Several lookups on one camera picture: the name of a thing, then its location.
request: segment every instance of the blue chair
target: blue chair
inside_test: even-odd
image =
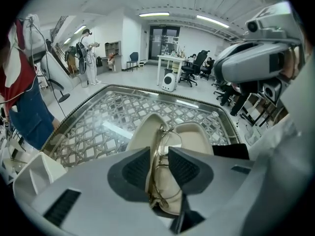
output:
[[[133,71],[133,64],[134,63],[137,63],[137,70],[138,70],[139,53],[134,52],[134,53],[130,54],[130,59],[131,59],[131,61],[127,61],[127,71],[128,71],[128,64],[131,64],[130,67]]]

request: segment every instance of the door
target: door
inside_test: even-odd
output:
[[[158,60],[158,55],[177,51],[179,27],[151,26],[149,40],[149,59]]]
[[[141,44],[140,44],[140,60],[147,59],[147,36],[148,33],[146,30],[141,31]]]

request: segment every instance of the white desk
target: white desk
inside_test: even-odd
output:
[[[157,85],[159,82],[159,71],[161,70],[161,60],[167,60],[167,68],[169,66],[169,61],[175,61],[175,62],[179,62],[179,67],[178,67],[178,73],[177,73],[177,79],[176,79],[176,83],[178,83],[179,78],[181,76],[181,71],[182,71],[182,65],[183,65],[183,61],[185,59],[183,58],[177,58],[177,57],[173,57],[170,55],[158,55],[158,66],[157,66]]]

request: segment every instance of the metal lattice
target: metal lattice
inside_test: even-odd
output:
[[[170,126],[196,121],[204,127],[212,145],[229,144],[216,112],[108,91],[64,134],[52,158],[69,167],[125,151],[135,129],[149,113],[160,114]]]

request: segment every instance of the fluorescent light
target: fluorescent light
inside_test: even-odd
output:
[[[74,34],[77,34],[80,30],[84,29],[86,26],[81,26]]]
[[[158,93],[155,93],[155,92],[145,92],[145,93],[150,93],[150,94],[153,94],[153,95],[158,95]]]
[[[128,139],[132,138],[132,133],[130,133],[126,130],[123,130],[122,128],[119,128],[118,126],[113,125],[113,124],[109,123],[108,121],[103,122],[103,125],[105,127],[107,127],[108,129],[114,131],[115,133],[120,134],[121,136],[124,136]]]
[[[70,41],[71,38],[68,38],[63,44],[65,45],[66,43],[68,43]]]
[[[169,16],[168,12],[157,12],[157,13],[147,13],[139,14],[140,17],[150,17],[150,16]]]
[[[210,22],[212,22],[212,23],[218,24],[218,25],[223,26],[223,27],[225,27],[225,28],[229,28],[229,26],[227,26],[227,25],[225,25],[225,24],[223,24],[223,23],[221,23],[221,22],[219,22],[219,21],[217,21],[217,20],[213,20],[213,19],[211,19],[211,18],[206,18],[206,17],[199,16],[199,15],[197,15],[197,18],[210,21]]]
[[[191,103],[188,103],[188,102],[185,102],[185,101],[182,101],[182,100],[176,100],[178,103],[182,103],[182,104],[185,104],[187,106],[191,106],[191,107],[194,107],[194,108],[199,108],[199,106],[197,105],[194,105],[194,104],[191,104]]]

